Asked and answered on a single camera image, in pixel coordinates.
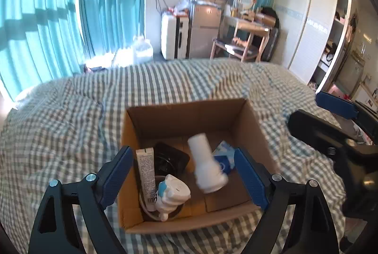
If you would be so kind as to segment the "white cylindrical device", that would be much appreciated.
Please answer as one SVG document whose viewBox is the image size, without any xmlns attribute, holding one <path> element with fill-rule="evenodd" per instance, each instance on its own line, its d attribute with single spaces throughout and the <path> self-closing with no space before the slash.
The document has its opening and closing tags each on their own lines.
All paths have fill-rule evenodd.
<svg viewBox="0 0 378 254">
<path fill-rule="evenodd" d="M 204 133 L 188 138 L 188 146 L 195 164 L 195 182 L 204 193 L 214 193 L 228 183 L 228 176 L 222 172 L 214 159 L 209 141 Z"/>
</svg>

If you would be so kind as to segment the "beige cream tube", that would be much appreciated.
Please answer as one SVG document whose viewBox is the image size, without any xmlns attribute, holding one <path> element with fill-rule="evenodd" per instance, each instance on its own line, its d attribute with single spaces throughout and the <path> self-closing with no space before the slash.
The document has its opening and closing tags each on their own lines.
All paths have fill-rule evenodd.
<svg viewBox="0 0 378 254">
<path fill-rule="evenodd" d="M 155 212 L 156 180 L 154 149 L 139 149 L 136 151 L 136 155 L 144 203 L 149 212 Z"/>
</svg>

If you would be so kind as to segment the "checkered bed quilt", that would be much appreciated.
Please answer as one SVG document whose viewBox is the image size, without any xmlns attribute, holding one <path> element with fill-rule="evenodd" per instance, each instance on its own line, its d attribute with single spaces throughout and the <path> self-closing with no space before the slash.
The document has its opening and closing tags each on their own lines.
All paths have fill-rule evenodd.
<svg viewBox="0 0 378 254">
<path fill-rule="evenodd" d="M 320 183 L 338 237 L 345 233 L 345 190 L 332 162 L 293 138 L 289 116 L 304 110 L 334 122 L 315 93 L 286 69 L 269 63 L 185 60 L 146 63 L 54 80 L 31 88 L 8 113 L 1 131 L 1 224 L 26 253 L 48 183 L 96 173 L 121 146 L 137 150 L 159 141 L 189 152 L 188 138 L 225 141 L 287 181 Z M 128 253 L 236 253 L 262 212 L 236 171 L 228 184 L 204 194 L 194 164 L 182 176 L 192 191 L 177 218 L 155 223 L 141 209 L 140 178 L 132 169 L 105 214 Z"/>
</svg>

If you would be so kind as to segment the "white blue cartoon figurine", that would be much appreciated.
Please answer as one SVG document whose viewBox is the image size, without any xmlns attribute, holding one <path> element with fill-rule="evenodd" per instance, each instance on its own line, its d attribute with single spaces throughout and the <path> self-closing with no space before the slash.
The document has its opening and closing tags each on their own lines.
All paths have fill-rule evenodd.
<svg viewBox="0 0 378 254">
<path fill-rule="evenodd" d="M 191 198 L 190 188 L 175 176 L 168 174 L 159 183 L 156 192 L 155 207 L 159 212 L 159 220 L 168 220 L 169 214 L 174 212 L 178 206 L 184 204 Z"/>
</svg>

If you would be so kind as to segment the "blue white small box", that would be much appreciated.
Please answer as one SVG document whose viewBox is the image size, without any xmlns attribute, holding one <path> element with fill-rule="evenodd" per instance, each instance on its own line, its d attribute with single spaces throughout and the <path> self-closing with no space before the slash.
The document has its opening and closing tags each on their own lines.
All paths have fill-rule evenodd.
<svg viewBox="0 0 378 254">
<path fill-rule="evenodd" d="M 212 154 L 214 159 L 220 164 L 222 172 L 229 175 L 235 168 L 235 148 L 223 140 Z"/>
</svg>

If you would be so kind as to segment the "white sliding wardrobe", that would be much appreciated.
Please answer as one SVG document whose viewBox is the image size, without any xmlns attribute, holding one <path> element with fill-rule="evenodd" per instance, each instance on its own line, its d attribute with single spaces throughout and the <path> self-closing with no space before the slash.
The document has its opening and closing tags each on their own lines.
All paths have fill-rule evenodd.
<svg viewBox="0 0 378 254">
<path fill-rule="evenodd" d="M 317 92 L 332 83 L 347 39 L 353 0 L 274 0 L 279 38 L 271 61 Z"/>
</svg>

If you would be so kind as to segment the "wooden chair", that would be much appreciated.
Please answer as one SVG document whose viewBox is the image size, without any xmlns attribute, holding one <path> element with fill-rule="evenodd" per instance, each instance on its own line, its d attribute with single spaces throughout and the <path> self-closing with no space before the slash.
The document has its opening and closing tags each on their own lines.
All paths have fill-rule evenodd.
<svg viewBox="0 0 378 254">
<path fill-rule="evenodd" d="M 232 39 L 215 38 L 211 47 L 210 59 L 214 59 L 220 51 L 226 52 L 229 56 L 233 56 L 241 62 L 256 61 L 259 55 L 259 50 L 252 45 L 251 41 L 241 40 L 238 37 Z"/>
</svg>

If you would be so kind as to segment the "wooden dressing table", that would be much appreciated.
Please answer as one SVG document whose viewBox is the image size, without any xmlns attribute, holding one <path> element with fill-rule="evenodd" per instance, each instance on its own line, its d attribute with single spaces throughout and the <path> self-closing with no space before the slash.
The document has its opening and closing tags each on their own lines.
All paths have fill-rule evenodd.
<svg viewBox="0 0 378 254">
<path fill-rule="evenodd" d="M 270 28 L 262 26 L 256 22 L 250 22 L 238 17 L 224 16 L 222 21 L 222 28 L 226 31 L 229 27 L 234 28 L 233 36 L 241 40 L 253 41 L 255 37 L 261 38 L 258 47 L 259 55 L 255 62 L 261 62 L 263 52 L 270 38 Z"/>
</svg>

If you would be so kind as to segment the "silver mini fridge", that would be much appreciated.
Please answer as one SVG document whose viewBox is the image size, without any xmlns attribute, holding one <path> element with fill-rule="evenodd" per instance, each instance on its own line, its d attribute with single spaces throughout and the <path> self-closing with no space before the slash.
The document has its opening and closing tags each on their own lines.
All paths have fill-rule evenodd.
<svg viewBox="0 0 378 254">
<path fill-rule="evenodd" d="M 222 11 L 218 5 L 193 3 L 190 8 L 188 58 L 209 58 L 218 37 Z"/>
</svg>

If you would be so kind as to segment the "clear plastic bag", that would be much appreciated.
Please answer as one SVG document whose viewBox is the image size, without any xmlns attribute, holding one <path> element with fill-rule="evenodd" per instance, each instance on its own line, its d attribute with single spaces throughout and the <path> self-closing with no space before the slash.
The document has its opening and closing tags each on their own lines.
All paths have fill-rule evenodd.
<svg viewBox="0 0 378 254">
<path fill-rule="evenodd" d="M 144 36 L 135 37 L 132 45 L 119 49 L 114 55 L 113 67 L 128 67 L 149 62 L 153 59 L 154 49 L 149 39 Z"/>
</svg>

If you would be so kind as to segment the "white suitcase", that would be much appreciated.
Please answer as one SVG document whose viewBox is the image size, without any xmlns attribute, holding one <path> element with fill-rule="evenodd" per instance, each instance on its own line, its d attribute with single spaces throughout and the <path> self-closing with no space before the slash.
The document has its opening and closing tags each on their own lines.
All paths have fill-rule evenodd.
<svg viewBox="0 0 378 254">
<path fill-rule="evenodd" d="M 166 60 L 185 59 L 189 17 L 186 12 L 165 12 L 161 17 L 161 53 Z"/>
</svg>

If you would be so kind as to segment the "turquoise window curtain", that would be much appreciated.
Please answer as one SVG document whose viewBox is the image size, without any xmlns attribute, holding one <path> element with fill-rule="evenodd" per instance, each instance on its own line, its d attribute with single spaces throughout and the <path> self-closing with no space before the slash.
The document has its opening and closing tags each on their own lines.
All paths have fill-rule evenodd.
<svg viewBox="0 0 378 254">
<path fill-rule="evenodd" d="M 144 0 L 1 0 L 1 86 L 11 99 L 81 74 L 143 34 Z"/>
</svg>

